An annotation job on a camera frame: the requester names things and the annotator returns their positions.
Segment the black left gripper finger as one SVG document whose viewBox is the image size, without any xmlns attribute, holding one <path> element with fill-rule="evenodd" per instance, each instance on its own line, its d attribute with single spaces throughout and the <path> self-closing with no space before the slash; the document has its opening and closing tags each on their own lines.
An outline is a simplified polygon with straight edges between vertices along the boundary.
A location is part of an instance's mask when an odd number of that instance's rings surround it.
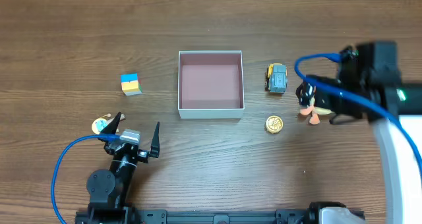
<svg viewBox="0 0 422 224">
<path fill-rule="evenodd" d="M 108 120 L 101 118 L 99 120 L 99 133 L 116 134 L 121 118 L 121 112 L 118 112 L 114 118 L 109 118 Z"/>
<path fill-rule="evenodd" d="M 160 123 L 157 122 L 154 130 L 154 135 L 150 146 L 150 157 L 159 158 L 160 154 L 160 138 L 159 138 Z"/>
</svg>

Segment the yellow plush duck toy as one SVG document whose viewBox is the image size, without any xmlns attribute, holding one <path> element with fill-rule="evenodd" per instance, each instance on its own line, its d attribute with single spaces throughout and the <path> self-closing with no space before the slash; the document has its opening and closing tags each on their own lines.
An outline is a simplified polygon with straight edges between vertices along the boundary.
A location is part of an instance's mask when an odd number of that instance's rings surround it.
<svg viewBox="0 0 422 224">
<path fill-rule="evenodd" d="M 299 113 L 303 116 L 310 115 L 309 123 L 317 125 L 320 123 L 319 115 L 329 115 L 333 111 L 323 107 L 317 107 L 316 87 L 303 81 L 296 89 L 298 103 L 301 106 Z"/>
</svg>

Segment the yellow wheel-shaped toy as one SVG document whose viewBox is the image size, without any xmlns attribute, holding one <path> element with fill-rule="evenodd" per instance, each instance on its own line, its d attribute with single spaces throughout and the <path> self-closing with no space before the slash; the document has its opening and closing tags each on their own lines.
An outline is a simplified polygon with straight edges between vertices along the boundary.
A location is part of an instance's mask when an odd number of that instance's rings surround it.
<svg viewBox="0 0 422 224">
<path fill-rule="evenodd" d="M 283 126 L 284 122 L 279 116 L 276 115 L 269 116 L 269 118 L 267 118 L 265 122 L 265 127 L 267 131 L 272 134 L 279 133 L 283 129 Z"/>
</svg>

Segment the grey and yellow toy truck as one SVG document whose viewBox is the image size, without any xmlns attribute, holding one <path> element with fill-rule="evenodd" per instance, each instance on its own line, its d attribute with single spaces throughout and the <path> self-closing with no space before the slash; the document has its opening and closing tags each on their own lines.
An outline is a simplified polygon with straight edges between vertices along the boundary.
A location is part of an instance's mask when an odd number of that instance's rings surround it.
<svg viewBox="0 0 422 224">
<path fill-rule="evenodd" d="M 270 93 L 284 94 L 287 90 L 287 67 L 281 63 L 268 65 L 265 90 Z"/>
</svg>

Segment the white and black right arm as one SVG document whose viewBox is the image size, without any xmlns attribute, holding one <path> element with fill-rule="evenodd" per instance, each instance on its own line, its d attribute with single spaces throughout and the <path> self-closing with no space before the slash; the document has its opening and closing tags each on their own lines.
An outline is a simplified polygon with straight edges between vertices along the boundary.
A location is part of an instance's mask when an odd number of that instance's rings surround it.
<svg viewBox="0 0 422 224">
<path fill-rule="evenodd" d="M 421 83 L 402 81 L 397 55 L 396 42 L 373 41 L 301 57 L 296 95 L 304 109 L 368 120 L 380 150 L 387 223 L 420 223 Z M 317 58 L 337 63 L 335 78 L 300 71 Z"/>
</svg>

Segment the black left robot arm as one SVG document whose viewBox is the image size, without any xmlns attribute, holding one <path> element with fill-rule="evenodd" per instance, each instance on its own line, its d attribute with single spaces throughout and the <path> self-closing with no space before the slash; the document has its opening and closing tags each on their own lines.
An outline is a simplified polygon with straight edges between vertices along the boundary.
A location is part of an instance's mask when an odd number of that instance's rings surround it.
<svg viewBox="0 0 422 224">
<path fill-rule="evenodd" d="M 159 129 L 156 124 L 150 149 L 140 148 L 140 132 L 126 129 L 117 134 L 121 113 L 100 132 L 99 140 L 104 143 L 106 154 L 111 155 L 109 169 L 94 171 L 87 180 L 86 188 L 90 195 L 88 211 L 122 210 L 131 185 L 137 163 L 148 163 L 148 159 L 160 154 Z"/>
</svg>

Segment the small rattle drum toy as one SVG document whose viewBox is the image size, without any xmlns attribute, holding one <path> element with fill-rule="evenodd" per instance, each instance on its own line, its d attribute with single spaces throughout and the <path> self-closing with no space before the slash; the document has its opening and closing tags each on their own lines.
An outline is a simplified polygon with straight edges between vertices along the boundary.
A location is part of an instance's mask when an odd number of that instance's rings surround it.
<svg viewBox="0 0 422 224">
<path fill-rule="evenodd" d="M 102 117 L 99 117 L 95 119 L 92 123 L 92 131 L 94 134 L 116 134 L 119 132 L 119 128 L 116 125 L 113 128 L 106 127 L 113 121 L 113 118 L 111 117 L 111 114 L 108 113 L 106 115 L 103 115 Z"/>
</svg>

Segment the multicolour puzzle cube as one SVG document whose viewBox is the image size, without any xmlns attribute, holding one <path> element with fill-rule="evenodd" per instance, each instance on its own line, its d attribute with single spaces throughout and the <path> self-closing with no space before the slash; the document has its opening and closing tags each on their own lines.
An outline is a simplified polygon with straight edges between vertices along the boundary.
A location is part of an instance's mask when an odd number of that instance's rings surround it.
<svg viewBox="0 0 422 224">
<path fill-rule="evenodd" d="M 142 94 L 142 87 L 137 73 L 121 75 L 121 89 L 126 96 Z"/>
</svg>

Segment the white box with pink interior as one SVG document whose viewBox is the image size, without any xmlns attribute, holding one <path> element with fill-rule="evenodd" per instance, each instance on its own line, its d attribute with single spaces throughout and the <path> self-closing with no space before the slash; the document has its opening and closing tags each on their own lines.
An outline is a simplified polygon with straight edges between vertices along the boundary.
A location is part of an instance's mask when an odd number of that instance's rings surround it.
<svg viewBox="0 0 422 224">
<path fill-rule="evenodd" d="M 180 51 L 177 108 L 182 119 L 240 119 L 245 110 L 242 52 Z"/>
</svg>

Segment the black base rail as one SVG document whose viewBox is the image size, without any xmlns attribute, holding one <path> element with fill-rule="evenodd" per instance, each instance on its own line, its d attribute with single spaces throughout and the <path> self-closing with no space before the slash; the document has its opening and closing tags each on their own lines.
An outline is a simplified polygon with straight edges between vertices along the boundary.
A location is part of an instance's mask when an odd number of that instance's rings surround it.
<svg viewBox="0 0 422 224">
<path fill-rule="evenodd" d="M 365 223 L 360 210 L 350 210 L 339 202 L 313 202 L 307 209 L 278 209 L 275 211 L 167 211 L 123 209 L 78 211 L 76 224 L 141 223 L 141 224 L 238 224 L 238 223 Z"/>
</svg>

